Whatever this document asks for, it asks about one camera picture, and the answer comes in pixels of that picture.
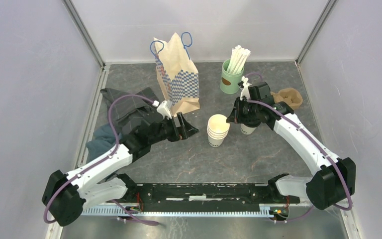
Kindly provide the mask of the white paper coffee cup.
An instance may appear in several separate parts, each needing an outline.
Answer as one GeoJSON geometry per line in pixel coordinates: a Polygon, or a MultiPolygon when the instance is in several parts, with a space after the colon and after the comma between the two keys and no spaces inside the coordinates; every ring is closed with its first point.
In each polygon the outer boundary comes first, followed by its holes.
{"type": "Polygon", "coordinates": [[[256,126],[247,126],[245,124],[240,124],[241,132],[246,135],[250,135],[257,128],[256,126]]]}

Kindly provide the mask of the stack of paper cups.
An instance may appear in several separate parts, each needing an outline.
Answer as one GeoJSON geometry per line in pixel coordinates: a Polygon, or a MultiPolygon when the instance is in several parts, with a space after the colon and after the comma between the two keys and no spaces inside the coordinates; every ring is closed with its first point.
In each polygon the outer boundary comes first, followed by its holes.
{"type": "Polygon", "coordinates": [[[207,123],[207,135],[209,145],[219,147],[226,138],[230,129],[227,117],[221,114],[212,115],[207,123]]]}

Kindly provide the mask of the brown paper bag blue handles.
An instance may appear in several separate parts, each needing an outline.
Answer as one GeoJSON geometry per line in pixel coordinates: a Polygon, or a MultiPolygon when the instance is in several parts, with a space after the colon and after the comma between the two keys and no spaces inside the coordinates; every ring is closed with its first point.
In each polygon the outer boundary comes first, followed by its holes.
{"type": "Polygon", "coordinates": [[[199,72],[188,52],[193,44],[189,32],[174,33],[169,41],[154,38],[150,51],[155,58],[156,75],[172,114],[200,109],[199,72]]]}

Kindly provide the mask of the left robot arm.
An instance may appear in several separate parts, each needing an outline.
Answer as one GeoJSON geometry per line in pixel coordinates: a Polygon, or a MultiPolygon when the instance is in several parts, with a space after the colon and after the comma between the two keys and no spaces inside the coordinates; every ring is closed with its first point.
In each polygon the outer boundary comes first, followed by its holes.
{"type": "Polygon", "coordinates": [[[176,142],[199,133],[182,113],[176,118],[160,113],[146,115],[141,124],[118,139],[109,151],[84,166],[63,173],[53,172],[42,196],[45,205],[43,219],[64,227],[74,222],[84,210],[110,200],[130,203],[136,189],[120,178],[103,180],[118,169],[128,166],[150,152],[151,146],[167,140],[176,142]]]}

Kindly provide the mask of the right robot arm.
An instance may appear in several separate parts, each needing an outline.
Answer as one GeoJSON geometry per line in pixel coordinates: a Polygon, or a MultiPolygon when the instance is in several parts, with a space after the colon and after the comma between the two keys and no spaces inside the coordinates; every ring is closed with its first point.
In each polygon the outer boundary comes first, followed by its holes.
{"type": "Polygon", "coordinates": [[[245,126],[266,124],[281,136],[302,158],[311,177],[282,174],[270,180],[268,198],[273,203],[287,196],[308,199],[317,209],[335,206],[349,211],[355,192],[356,165],[349,158],[341,158],[324,146],[299,120],[286,102],[275,102],[267,83],[256,85],[238,83],[240,96],[227,117],[229,123],[245,126]]]}

